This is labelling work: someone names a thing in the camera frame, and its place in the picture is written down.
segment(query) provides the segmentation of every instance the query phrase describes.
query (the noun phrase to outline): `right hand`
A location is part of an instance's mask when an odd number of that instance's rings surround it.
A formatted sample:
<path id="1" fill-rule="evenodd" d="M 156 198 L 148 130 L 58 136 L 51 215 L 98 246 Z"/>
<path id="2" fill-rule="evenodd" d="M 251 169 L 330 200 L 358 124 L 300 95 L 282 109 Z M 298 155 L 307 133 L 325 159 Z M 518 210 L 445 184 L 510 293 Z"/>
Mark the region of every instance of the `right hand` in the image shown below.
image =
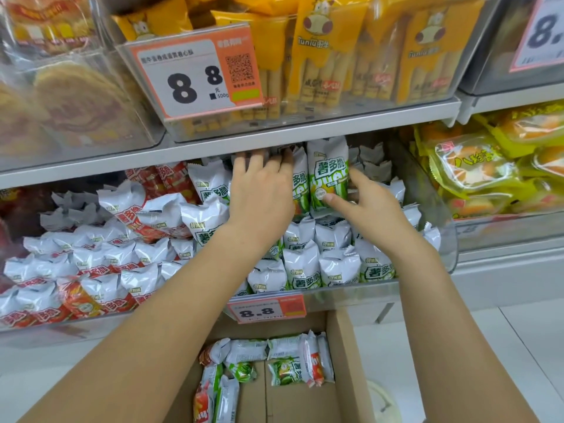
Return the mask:
<path id="1" fill-rule="evenodd" d="M 421 237 L 389 190 L 353 167 L 349 176 L 358 188 L 358 205 L 347 202 L 336 194 L 326 194 L 323 200 L 345 217 L 365 240 L 390 256 L 401 253 L 402 247 L 414 237 Z"/>

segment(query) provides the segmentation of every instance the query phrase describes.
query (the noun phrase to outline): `left hand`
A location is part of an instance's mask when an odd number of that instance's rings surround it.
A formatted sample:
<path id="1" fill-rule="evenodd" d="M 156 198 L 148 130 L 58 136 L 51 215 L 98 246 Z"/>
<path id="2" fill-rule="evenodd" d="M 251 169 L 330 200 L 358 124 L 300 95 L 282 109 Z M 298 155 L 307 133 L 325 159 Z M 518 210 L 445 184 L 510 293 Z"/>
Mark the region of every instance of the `left hand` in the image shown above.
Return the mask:
<path id="1" fill-rule="evenodd" d="M 292 152 L 286 149 L 284 156 L 273 156 L 264 164 L 265 154 L 264 149 L 253 151 L 248 168 L 244 155 L 235 158 L 226 224 L 256 244 L 259 258 L 280 239 L 294 216 Z"/>

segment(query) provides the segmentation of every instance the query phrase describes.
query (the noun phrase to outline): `white floor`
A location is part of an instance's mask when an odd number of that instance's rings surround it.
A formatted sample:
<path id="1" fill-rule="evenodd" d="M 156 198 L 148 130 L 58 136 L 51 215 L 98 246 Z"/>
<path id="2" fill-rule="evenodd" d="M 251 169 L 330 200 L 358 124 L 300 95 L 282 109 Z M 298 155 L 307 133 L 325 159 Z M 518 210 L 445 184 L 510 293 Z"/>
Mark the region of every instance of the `white floor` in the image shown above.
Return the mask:
<path id="1" fill-rule="evenodd" d="M 473 315 L 541 423 L 562 423 L 564 300 Z M 365 325 L 355 332 L 367 378 L 391 392 L 404 423 L 421 423 L 423 407 L 403 322 Z M 29 351 L 0 348 L 0 423 L 15 423 L 97 343 Z"/>

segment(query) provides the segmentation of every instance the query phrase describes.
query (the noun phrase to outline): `open cardboard box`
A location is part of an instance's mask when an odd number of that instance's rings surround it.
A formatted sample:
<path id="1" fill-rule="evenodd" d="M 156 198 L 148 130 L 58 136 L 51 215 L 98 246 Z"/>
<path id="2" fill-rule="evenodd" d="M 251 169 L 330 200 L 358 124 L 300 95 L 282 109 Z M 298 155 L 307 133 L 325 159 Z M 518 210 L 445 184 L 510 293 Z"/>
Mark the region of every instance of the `open cardboard box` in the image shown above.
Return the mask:
<path id="1" fill-rule="evenodd" d="M 255 362 L 258 378 L 241 384 L 236 423 L 376 423 L 353 327 L 346 310 L 312 313 L 302 319 L 238 325 L 222 315 L 208 342 L 229 338 L 271 338 L 307 332 L 327 332 L 335 383 L 271 386 L 267 362 Z M 194 362 L 165 423 L 192 421 L 192 400 L 202 376 Z"/>

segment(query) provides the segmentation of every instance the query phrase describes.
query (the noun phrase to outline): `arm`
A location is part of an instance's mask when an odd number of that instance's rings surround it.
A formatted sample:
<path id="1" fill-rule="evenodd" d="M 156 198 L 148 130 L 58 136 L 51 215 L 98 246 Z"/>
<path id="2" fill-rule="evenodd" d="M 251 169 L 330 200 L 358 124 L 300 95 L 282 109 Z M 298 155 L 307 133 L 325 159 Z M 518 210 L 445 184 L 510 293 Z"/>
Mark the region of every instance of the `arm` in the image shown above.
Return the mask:
<path id="1" fill-rule="evenodd" d="M 292 220 L 292 165 L 290 152 L 265 167 L 256 153 L 245 171 L 237 157 L 229 221 L 20 423 L 162 422 L 225 303 Z"/>
<path id="2" fill-rule="evenodd" d="M 394 263 L 427 419 L 432 423 L 538 423 L 490 348 L 439 254 L 408 223 L 394 197 L 351 169 L 358 205 L 326 201 Z"/>

